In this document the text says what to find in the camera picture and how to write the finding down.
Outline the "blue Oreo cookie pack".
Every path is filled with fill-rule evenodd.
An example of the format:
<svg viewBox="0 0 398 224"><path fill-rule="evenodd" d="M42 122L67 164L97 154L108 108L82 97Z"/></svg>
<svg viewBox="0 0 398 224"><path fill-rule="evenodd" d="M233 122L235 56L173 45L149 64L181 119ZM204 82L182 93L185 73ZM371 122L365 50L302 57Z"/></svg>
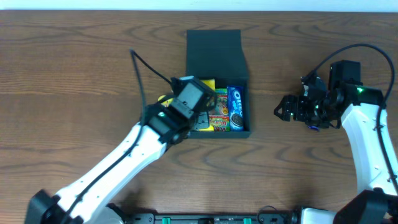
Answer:
<svg viewBox="0 0 398 224"><path fill-rule="evenodd" d="M244 118L243 118L242 87L235 85L228 85L227 94L228 94L230 130L243 131Z"/></svg>

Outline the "Haribo gummy worms bag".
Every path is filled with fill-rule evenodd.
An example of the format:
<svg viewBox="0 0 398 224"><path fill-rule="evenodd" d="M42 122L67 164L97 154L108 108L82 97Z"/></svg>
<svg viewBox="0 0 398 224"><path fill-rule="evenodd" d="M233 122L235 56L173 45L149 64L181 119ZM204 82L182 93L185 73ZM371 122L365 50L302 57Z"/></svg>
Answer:
<svg viewBox="0 0 398 224"><path fill-rule="evenodd" d="M229 132L228 92L226 88L216 89L217 101L214 110L209 112L209 122L215 132Z"/></svg>

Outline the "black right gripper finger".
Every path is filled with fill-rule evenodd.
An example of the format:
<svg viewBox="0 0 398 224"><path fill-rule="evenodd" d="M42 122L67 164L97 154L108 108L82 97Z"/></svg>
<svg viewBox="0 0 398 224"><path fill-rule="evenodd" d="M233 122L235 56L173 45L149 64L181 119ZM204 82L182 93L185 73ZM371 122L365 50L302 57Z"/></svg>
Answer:
<svg viewBox="0 0 398 224"><path fill-rule="evenodd" d="M274 115L277 116L282 121L290 121L291 112L286 108L277 107L274 109Z"/></svg>
<svg viewBox="0 0 398 224"><path fill-rule="evenodd" d="M285 95L280 101L278 107L280 109L291 109L294 105L294 95Z"/></svg>

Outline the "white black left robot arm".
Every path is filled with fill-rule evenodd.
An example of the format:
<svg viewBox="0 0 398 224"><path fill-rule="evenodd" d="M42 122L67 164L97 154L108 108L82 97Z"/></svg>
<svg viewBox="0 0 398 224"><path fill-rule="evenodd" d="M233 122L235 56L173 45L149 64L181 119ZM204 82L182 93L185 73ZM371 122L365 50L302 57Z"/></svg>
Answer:
<svg viewBox="0 0 398 224"><path fill-rule="evenodd" d="M195 77L172 79L171 95L143 108L141 120L102 161L54 196L40 190L29 201L26 223L118 221L108 203L142 169L187 138L200 113L212 110L216 93ZM171 100L168 106L163 101Z"/></svg>

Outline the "yellow snack bag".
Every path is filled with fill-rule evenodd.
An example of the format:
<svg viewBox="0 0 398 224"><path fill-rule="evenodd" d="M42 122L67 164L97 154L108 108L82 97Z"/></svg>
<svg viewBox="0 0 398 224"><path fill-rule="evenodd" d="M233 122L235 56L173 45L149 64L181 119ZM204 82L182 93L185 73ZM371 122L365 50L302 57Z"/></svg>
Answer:
<svg viewBox="0 0 398 224"><path fill-rule="evenodd" d="M201 80L206 86L215 91L215 80ZM158 98L158 102L160 102L163 106L168 107L172 102L172 98L169 95L162 95ZM210 118L208 112L201 113L198 117L194 125L195 131L214 131L214 127L210 124Z"/></svg>

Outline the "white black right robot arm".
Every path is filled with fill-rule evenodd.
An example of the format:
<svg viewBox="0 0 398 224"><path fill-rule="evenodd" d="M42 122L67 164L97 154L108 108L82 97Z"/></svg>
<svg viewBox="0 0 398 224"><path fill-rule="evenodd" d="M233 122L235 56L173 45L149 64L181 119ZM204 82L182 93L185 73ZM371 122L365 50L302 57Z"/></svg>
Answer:
<svg viewBox="0 0 398 224"><path fill-rule="evenodd" d="M397 158L381 90L361 82L358 62L330 66L324 84L316 72L301 79L300 95L285 95L274 109L283 121L309 128L344 128L353 155L358 194L338 212L302 208L294 223L397 223Z"/></svg>

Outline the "blue Dairy Milk chocolate bar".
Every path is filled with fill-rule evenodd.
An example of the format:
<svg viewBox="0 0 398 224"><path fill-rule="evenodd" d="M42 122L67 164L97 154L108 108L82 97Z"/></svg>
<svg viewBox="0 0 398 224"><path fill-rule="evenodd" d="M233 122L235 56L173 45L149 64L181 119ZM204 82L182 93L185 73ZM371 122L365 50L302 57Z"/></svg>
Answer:
<svg viewBox="0 0 398 224"><path fill-rule="evenodd" d="M309 129L319 131L319 128L317 126L308 126Z"/></svg>

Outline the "black cardboard gift box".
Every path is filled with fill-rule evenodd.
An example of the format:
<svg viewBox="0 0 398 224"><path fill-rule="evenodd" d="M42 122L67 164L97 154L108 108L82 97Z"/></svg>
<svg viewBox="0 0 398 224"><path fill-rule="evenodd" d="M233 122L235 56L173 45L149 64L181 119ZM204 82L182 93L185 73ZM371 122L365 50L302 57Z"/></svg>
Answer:
<svg viewBox="0 0 398 224"><path fill-rule="evenodd" d="M192 139L246 139L250 136L249 72L240 30L188 30L186 75L201 80L214 79L217 88L243 87L243 130L192 131Z"/></svg>

